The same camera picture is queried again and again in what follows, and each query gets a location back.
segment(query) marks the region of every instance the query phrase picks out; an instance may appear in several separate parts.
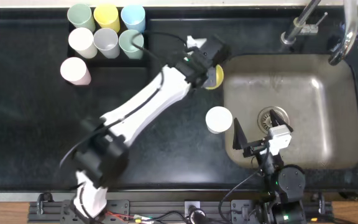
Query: drain strainer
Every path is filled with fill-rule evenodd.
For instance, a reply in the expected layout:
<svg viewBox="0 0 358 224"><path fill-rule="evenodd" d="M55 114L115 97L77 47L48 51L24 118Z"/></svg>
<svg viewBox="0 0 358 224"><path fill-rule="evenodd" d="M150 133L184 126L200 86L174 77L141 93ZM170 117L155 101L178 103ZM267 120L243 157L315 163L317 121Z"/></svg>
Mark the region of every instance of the drain strainer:
<svg viewBox="0 0 358 224"><path fill-rule="evenodd" d="M269 113L271 109L273 109L279 115L279 117L281 117L281 119L283 119L288 125L290 125L290 119L287 113L285 112L285 110L277 106L268 106L264 108L262 111L260 111L258 115L259 129L265 134L267 134L267 131L273 127L272 120L270 119L270 113Z"/></svg>

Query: wooden floor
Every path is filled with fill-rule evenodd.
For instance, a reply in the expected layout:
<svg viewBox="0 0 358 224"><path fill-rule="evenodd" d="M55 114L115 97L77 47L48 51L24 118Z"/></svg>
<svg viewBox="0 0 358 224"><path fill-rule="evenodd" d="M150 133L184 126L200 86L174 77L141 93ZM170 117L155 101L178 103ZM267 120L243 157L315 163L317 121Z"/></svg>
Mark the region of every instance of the wooden floor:
<svg viewBox="0 0 358 224"><path fill-rule="evenodd" d="M358 223L358 202L334 202L335 217ZM29 204L25 202L0 202L0 224L25 224Z"/></svg>

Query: sink basin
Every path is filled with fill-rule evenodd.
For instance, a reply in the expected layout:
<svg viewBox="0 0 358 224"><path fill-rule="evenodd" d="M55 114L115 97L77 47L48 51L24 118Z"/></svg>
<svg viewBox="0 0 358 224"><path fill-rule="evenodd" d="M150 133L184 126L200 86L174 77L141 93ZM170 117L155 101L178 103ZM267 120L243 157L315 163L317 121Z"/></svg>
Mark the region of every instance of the sink basin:
<svg viewBox="0 0 358 224"><path fill-rule="evenodd" d="M343 169L358 163L358 105L351 68L328 64L328 55L245 55L225 66L224 106L238 118L248 141L266 136L274 109L294 129L280 154L304 169ZM232 148L234 127L225 132L226 152L242 167L251 158Z"/></svg>

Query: chrome faucet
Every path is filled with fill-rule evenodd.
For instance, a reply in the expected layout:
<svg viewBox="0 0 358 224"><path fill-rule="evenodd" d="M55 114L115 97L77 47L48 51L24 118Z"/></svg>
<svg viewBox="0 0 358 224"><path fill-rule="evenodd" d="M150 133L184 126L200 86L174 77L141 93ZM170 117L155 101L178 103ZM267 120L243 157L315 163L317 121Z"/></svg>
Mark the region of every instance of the chrome faucet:
<svg viewBox="0 0 358 224"><path fill-rule="evenodd" d="M318 25L327 16L324 16L314 25L306 24L310 14L316 9L321 0L311 0L302 11L301 15L294 19L288 31L281 34L281 41L285 45L293 45L298 35L315 35L318 33ZM351 50L357 35L357 3L356 0L343 0L346 28L344 38L340 45L337 45L328 63L337 65Z"/></svg>

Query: pink cup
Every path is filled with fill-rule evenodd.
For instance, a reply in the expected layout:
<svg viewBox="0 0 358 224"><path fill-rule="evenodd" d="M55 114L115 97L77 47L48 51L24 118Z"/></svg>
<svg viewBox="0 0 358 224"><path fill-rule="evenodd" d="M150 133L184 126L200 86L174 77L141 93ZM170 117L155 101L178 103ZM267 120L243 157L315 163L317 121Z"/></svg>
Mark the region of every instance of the pink cup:
<svg viewBox="0 0 358 224"><path fill-rule="evenodd" d="M91 75L85 62L78 57L66 59L60 67L62 77L74 85L89 85Z"/></svg>

